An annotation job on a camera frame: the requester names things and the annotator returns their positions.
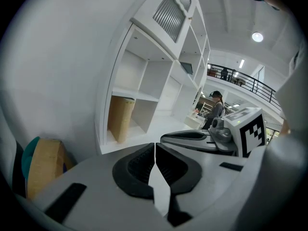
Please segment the display shelf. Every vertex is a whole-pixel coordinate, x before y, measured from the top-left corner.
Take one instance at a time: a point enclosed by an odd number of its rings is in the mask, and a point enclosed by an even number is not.
[[[173,117],[180,122],[184,122],[185,117],[193,106],[193,100],[198,92],[198,88],[182,86],[178,98],[172,111]]]
[[[204,81],[204,76],[205,76],[206,72],[205,72],[205,63],[203,58],[201,59],[200,63],[199,63],[199,68],[197,71],[197,74],[195,75],[195,79],[194,82],[196,83],[196,85],[199,87]]]
[[[210,45],[209,45],[209,42],[208,42],[208,38],[206,38],[205,48],[204,48],[204,51],[203,51],[203,59],[204,59],[205,64],[207,64],[207,60],[209,58],[210,51],[211,51],[211,48],[210,48]]]
[[[171,116],[154,115],[147,133],[145,133],[135,122],[131,120],[128,131],[128,138],[123,143],[117,143],[112,133],[107,131],[107,144],[100,145],[101,153],[109,153],[121,150],[130,146],[160,142],[161,136],[174,131],[190,130],[191,127]]]
[[[198,71],[198,67],[199,67],[199,63],[201,60],[201,55],[199,54],[190,54],[190,53],[186,53],[186,52],[182,52],[180,57],[179,57],[179,62],[183,62],[183,63],[190,63],[192,65],[192,75],[190,75],[190,77],[192,79],[194,79],[197,71]]]
[[[192,75],[187,74],[178,60],[174,62],[170,76],[184,86],[197,88]]]
[[[191,27],[197,38],[199,48],[201,52],[203,52],[204,47],[205,47],[205,41],[207,39],[207,33],[206,33],[206,29],[202,21],[201,13],[199,12],[198,7],[196,7],[196,9],[194,10],[192,18],[193,19],[191,22]]]
[[[128,98],[133,98],[133,99],[148,100],[148,101],[153,101],[153,102],[158,102],[159,100],[158,98],[155,98],[141,91],[129,90],[129,89],[121,88],[121,87],[114,87],[112,89],[112,95],[120,96],[120,97],[128,97]]]
[[[137,26],[127,44],[126,50],[150,62],[173,61],[173,58],[163,47]]]
[[[184,123],[192,129],[201,129],[204,124],[205,118],[198,115],[188,115]]]
[[[192,27],[190,26],[181,53],[201,55],[201,52],[202,51],[200,50],[198,40],[195,36],[195,33],[193,32]]]
[[[130,138],[138,137],[143,134],[145,134],[145,132],[142,130],[142,128],[138,126],[138,124],[133,119],[131,119],[128,128],[127,140],[129,140]],[[111,131],[107,130],[107,145],[111,144],[119,143],[115,140]]]
[[[138,91],[148,61],[125,50],[116,73],[114,86]]]

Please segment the shelf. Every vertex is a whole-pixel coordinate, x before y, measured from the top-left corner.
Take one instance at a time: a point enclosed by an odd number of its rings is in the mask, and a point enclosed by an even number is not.
[[[194,79],[197,71],[198,71],[198,67],[200,64],[200,60],[201,60],[201,56],[197,55],[197,54],[190,54],[190,53],[181,53],[180,57],[179,57],[179,62],[181,63],[190,63],[192,65],[192,75],[190,75],[190,77],[192,78],[192,80]]]
[[[197,86],[200,86],[202,83],[204,83],[205,81],[204,78],[205,78],[205,63],[203,61],[203,58],[201,58],[197,73],[194,78],[194,82],[196,82]]]
[[[141,91],[129,90],[129,89],[121,88],[121,87],[114,87],[112,89],[112,95],[119,96],[119,97],[133,98],[133,99],[142,99],[142,100],[153,101],[153,102],[159,101],[158,98],[155,98]]]
[[[191,75],[187,74],[178,60],[174,62],[170,76],[184,86],[197,88]]]
[[[204,46],[205,46],[205,41],[207,38],[206,34],[206,29],[204,26],[204,23],[202,21],[201,15],[199,13],[198,7],[196,7],[193,16],[192,16],[192,22],[191,22],[191,27],[192,30],[197,38],[199,47],[201,52],[203,52]]]
[[[191,26],[188,29],[181,53],[201,55],[201,49],[199,47],[198,40]]]
[[[154,39],[138,27],[135,28],[126,50],[150,62],[172,62],[173,60]]]
[[[141,129],[141,127],[139,127],[138,124],[133,119],[131,119],[129,123],[126,140],[129,140],[130,138],[138,137],[144,134],[145,132]],[[111,145],[111,144],[119,144],[119,143],[115,140],[111,131],[107,130],[107,145]]]
[[[101,145],[101,152],[105,154],[138,144],[160,142],[160,137],[166,133],[189,129],[191,129],[189,126],[171,116],[154,115],[149,130],[145,133],[134,120],[131,120],[127,139],[123,143],[118,143],[108,130],[107,144]]]
[[[208,42],[208,38],[206,38],[206,42],[205,42],[205,48],[204,48],[204,51],[203,51],[203,59],[205,61],[205,63],[207,63],[207,59],[209,58],[209,55],[210,55],[210,45],[209,45],[209,42]]]

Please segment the ceiling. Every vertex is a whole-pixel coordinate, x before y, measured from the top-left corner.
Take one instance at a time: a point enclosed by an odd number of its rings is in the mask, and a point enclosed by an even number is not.
[[[302,34],[293,18],[254,0],[199,0],[213,50],[249,57],[277,73],[288,75],[288,65]],[[254,42],[252,33],[264,40]]]
[[[242,68],[239,68],[242,59],[244,59],[245,62]],[[230,69],[236,69],[250,76],[260,65],[260,62],[250,57],[226,51],[218,51],[214,49],[211,49],[211,54],[209,56],[208,62],[211,64],[228,67]]]

